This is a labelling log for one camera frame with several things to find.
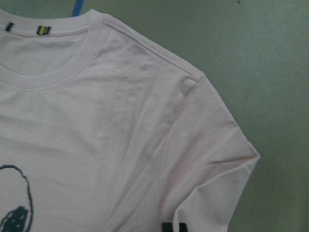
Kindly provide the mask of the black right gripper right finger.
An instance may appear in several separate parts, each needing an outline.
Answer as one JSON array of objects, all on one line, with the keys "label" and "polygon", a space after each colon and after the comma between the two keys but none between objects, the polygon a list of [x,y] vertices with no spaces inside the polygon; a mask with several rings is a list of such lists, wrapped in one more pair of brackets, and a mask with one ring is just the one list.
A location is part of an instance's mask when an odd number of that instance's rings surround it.
[{"label": "black right gripper right finger", "polygon": [[188,232],[186,223],[179,223],[179,232]]}]

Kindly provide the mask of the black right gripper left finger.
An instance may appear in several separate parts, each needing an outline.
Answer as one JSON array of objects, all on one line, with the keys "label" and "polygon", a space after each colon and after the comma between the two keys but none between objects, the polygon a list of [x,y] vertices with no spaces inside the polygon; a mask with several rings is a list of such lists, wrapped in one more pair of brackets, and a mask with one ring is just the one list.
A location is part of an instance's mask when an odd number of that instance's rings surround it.
[{"label": "black right gripper left finger", "polygon": [[172,222],[162,222],[161,232],[174,232]]}]

